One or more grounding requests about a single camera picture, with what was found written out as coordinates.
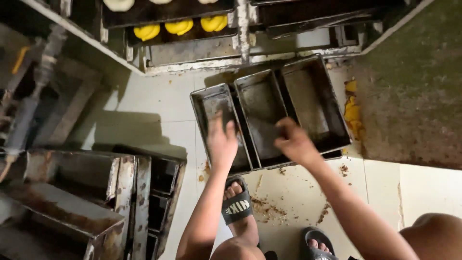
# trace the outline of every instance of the white tile floor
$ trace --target white tile floor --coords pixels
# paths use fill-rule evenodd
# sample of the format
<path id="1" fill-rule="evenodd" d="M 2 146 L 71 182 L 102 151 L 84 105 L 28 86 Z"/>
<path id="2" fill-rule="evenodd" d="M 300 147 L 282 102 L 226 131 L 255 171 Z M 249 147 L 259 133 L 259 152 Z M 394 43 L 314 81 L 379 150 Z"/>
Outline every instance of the white tile floor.
<path id="1" fill-rule="evenodd" d="M 71 142 L 83 142 L 84 149 L 91 149 L 95 142 L 124 143 L 188 159 L 173 228 L 162 260 L 174 259 L 183 229 L 207 181 L 204 170 L 207 157 L 189 94 L 204 88 L 204 80 L 215 74 L 187 73 L 154 78 L 132 74 L 120 102 L 117 91 L 109 100 L 102 99 L 103 104 L 96 106 L 102 110 L 92 111 L 69 138 Z M 330 74 L 342 104 L 347 70 L 338 68 Z M 330 161 L 329 165 L 340 176 L 343 175 L 339 167 L 347 166 L 347 176 L 342 177 L 343 180 L 351 183 L 352 189 L 396 230 L 404 224 L 411 225 L 419 215 L 430 211 L 462 217 L 462 193 L 457 186 L 462 181 L 460 172 L 364 161 L 357 156 L 357 153 L 344 156 Z M 285 170 L 286 175 L 280 174 L 279 170 L 263 170 L 245 178 L 249 189 L 255 193 L 263 174 L 257 197 L 267 197 L 271 204 L 288 213 L 282 223 L 274 220 L 274 216 L 264 223 L 266 217 L 255 212 L 263 250 L 275 250 L 280 259 L 296 259 L 299 231 L 316 224 L 326 200 L 306 170 L 300 166 L 286 167 Z M 318 226 L 329 234 L 340 259 L 347 259 L 350 255 L 359 257 L 331 209 Z M 230 236 L 229 229 L 222 222 L 215 246 Z"/>

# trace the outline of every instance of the person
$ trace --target person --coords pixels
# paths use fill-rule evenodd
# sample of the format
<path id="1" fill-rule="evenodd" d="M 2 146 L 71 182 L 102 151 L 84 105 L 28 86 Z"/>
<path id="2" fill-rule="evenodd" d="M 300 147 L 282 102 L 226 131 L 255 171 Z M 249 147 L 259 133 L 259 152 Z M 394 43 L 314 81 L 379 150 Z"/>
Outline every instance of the person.
<path id="1" fill-rule="evenodd" d="M 282 128 L 285 137 L 278 137 L 274 145 L 313 175 L 343 230 L 365 260 L 419 259 L 410 246 L 412 242 L 408 243 L 332 171 L 303 129 L 290 118 L 280 120 L 276 126 Z M 210 178 L 181 237 L 176 259 L 264 260 L 265 255 L 257 247 L 258 230 L 247 186 L 240 177 L 227 180 L 238 143 L 233 121 L 226 124 L 224 131 L 222 112 L 210 121 L 207 144 L 212 165 Z M 234 237 L 220 244 L 211 255 L 220 211 Z M 412 240 L 421 232 L 403 231 L 403 235 Z M 302 231 L 300 259 L 335 260 L 334 255 L 322 230 L 309 227 Z"/>

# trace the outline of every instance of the slide sandal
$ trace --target slide sandal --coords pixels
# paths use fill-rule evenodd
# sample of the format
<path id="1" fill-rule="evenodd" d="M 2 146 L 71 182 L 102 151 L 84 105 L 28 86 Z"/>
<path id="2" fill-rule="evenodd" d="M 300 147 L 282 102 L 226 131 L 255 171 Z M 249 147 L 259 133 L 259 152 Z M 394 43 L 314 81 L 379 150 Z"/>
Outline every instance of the slide sandal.
<path id="1" fill-rule="evenodd" d="M 332 254 L 324 252 L 320 249 L 310 247 L 308 240 L 314 239 L 320 243 L 324 243 Z M 302 231 L 300 239 L 300 260 L 338 260 L 334 253 L 334 247 L 327 235 L 316 227 L 307 227 Z"/>
<path id="2" fill-rule="evenodd" d="M 245 183 L 242 177 L 237 176 L 227 179 L 225 191 L 235 181 L 241 185 L 242 193 L 236 194 L 236 196 L 223 201 L 221 214 L 225 219 L 226 225 L 252 215 L 252 204 L 250 204 L 251 200 L 249 189 L 247 188 L 247 183 Z"/>

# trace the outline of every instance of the leg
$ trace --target leg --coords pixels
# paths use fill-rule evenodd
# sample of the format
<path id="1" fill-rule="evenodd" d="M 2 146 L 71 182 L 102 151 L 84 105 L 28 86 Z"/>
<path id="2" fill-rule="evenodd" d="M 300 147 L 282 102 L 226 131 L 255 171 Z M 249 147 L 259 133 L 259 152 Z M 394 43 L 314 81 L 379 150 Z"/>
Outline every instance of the leg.
<path id="1" fill-rule="evenodd" d="M 234 197 L 242 192 L 237 183 L 228 187 L 223 200 Z M 253 215 L 247 216 L 229 225 L 233 238 L 223 242 L 212 254 L 211 260 L 265 260 L 259 248 L 257 223 Z"/>
<path id="2" fill-rule="evenodd" d="M 421 260 L 460 258 L 462 219 L 458 217 L 427 213 L 400 233 Z"/>

